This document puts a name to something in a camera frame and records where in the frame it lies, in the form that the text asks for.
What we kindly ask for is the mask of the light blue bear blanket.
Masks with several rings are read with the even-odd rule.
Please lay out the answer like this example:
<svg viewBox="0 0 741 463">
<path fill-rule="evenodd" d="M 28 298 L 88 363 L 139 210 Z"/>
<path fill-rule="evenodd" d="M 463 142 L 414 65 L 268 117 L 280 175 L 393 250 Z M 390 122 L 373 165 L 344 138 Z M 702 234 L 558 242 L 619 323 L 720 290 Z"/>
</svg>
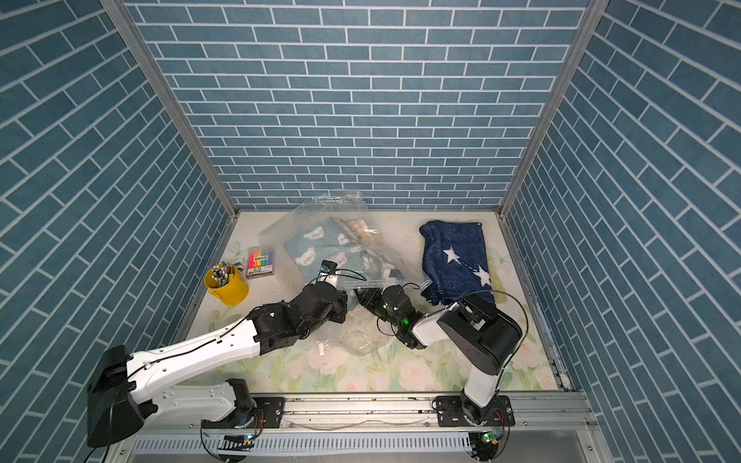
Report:
<svg viewBox="0 0 741 463">
<path fill-rule="evenodd" d="M 336 218 L 300 231 L 285 241 L 283 247 L 304 284 L 318 283 L 316 276 L 323 260 L 337 262 L 336 287 L 346 291 L 387 287 L 407 280 L 403 270 L 378 247 L 363 243 Z"/>
</svg>

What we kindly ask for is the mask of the clear plastic vacuum bag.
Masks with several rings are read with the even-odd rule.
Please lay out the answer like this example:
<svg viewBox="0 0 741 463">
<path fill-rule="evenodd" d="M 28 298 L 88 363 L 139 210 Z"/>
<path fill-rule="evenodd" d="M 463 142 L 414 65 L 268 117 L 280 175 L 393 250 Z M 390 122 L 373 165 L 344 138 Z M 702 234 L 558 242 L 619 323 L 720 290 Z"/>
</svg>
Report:
<svg viewBox="0 0 741 463">
<path fill-rule="evenodd" d="M 294 291 L 326 282 L 349 297 L 347 318 L 318 330 L 322 341 L 339 345 L 358 357 L 391 341 L 361 297 L 380 295 L 386 287 L 405 289 L 430 285 L 430 278 L 388 244 L 357 190 L 310 198 L 259 234 L 259 243 L 273 249 L 275 275 Z"/>
</svg>

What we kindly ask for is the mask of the navy blue star blanket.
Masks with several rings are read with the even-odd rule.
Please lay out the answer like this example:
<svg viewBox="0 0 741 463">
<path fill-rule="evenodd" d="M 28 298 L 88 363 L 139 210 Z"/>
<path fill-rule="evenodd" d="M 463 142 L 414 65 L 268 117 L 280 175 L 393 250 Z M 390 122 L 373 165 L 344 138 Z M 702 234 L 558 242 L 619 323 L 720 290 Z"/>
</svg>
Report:
<svg viewBox="0 0 741 463">
<path fill-rule="evenodd" d="M 469 293 L 494 301 L 481 223 L 433 220 L 419 231 L 425 242 L 422 270 L 431 281 L 422 295 L 430 304 L 449 305 Z"/>
</svg>

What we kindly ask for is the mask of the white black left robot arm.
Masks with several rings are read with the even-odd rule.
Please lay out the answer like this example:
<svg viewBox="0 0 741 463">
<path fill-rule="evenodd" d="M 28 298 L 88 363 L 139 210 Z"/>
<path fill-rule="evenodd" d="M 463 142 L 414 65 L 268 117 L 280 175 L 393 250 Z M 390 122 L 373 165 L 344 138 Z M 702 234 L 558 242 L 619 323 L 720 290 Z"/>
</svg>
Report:
<svg viewBox="0 0 741 463">
<path fill-rule="evenodd" d="M 330 283 L 309 284 L 289 302 L 264 304 L 191 340 L 135 353 L 124 345 L 106 350 L 87 386 L 88 446 L 107 447 L 154 424 L 256 424 L 257 405 L 245 381 L 206 387 L 183 383 L 225 364 L 291 347 L 325 322 L 344 323 L 347 299 Z"/>
</svg>

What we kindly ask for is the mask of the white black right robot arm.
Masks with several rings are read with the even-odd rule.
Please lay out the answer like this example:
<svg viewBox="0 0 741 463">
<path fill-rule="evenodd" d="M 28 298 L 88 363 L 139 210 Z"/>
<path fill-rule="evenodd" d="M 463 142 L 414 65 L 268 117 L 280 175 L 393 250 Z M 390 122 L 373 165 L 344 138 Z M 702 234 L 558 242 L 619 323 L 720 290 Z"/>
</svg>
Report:
<svg viewBox="0 0 741 463">
<path fill-rule="evenodd" d="M 445 308 L 418 311 L 404 287 L 355 289 L 360 305 L 390 325 L 390 335 L 411 349 L 450 341 L 471 364 L 459 409 L 472 426 L 514 425 L 509 399 L 500 393 L 506 366 L 529 332 L 496 305 L 496 289 L 463 294 Z"/>
</svg>

